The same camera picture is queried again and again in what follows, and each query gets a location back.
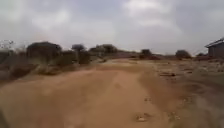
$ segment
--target tree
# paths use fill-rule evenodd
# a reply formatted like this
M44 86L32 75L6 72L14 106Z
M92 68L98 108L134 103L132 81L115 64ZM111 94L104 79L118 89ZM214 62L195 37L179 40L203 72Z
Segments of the tree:
M113 53L117 53L118 51L118 49L112 44L103 44L103 45L100 45L100 47L104 48L106 54L113 54Z
M152 56L152 53L149 49L142 49L141 50L141 54L140 54L141 59L146 59L146 58L149 59L150 56Z
M44 61L50 61L61 54L62 48L57 44L48 41L35 42L26 49L28 57L39 58Z
M190 59L192 58L190 53L186 50L178 50L176 52L176 58L178 59Z
M72 50L77 51L77 52L81 52L81 51L85 51L86 48L82 44L74 44L74 45L72 45Z
M82 44L72 45L72 50L76 52L76 58L79 64L87 64L90 62L90 55Z

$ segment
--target wall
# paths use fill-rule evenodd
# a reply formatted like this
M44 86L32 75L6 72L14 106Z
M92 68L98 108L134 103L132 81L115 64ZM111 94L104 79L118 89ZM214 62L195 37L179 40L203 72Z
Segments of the wall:
M208 53L210 57L224 58L224 43L210 47Z

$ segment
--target overcast sky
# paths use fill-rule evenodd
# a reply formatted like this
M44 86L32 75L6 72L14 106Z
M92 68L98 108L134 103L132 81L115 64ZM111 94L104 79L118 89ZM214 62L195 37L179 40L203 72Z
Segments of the overcast sky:
M193 54L224 36L223 0L0 0L0 40Z

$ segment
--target roof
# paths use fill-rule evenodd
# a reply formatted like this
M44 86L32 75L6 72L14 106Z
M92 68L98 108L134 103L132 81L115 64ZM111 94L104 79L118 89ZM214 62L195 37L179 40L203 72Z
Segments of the roof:
M223 42L224 42L224 37L221 38L220 40L217 40L217 41L215 41L215 42L213 42L213 43L210 43L210 44L206 45L205 47L206 47L206 48L213 47L213 46L216 46L216 45L221 44L221 43L223 43Z

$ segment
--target distant tree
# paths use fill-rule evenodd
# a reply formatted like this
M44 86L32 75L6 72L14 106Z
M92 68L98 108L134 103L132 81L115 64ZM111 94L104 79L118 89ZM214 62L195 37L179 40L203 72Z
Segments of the distant tree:
M199 53L196 57L201 57L201 56L205 56L204 53Z
M176 58L178 59L190 59L192 58L190 53L186 50L178 50L176 52Z
M100 45L100 47L104 48L104 52L106 54L117 53L118 51L118 49L112 44L103 44L103 45Z
M140 58L141 59L146 59L152 56L152 52L149 49L142 49L140 53Z
M149 49L142 49L141 54L145 56L150 56L152 55L151 51Z
M50 61L60 55L62 48L57 44L44 41L29 45L26 51L29 57Z
M72 50L77 51L77 52L81 52L81 51L85 51L86 48L82 44L74 44L74 45L72 45Z

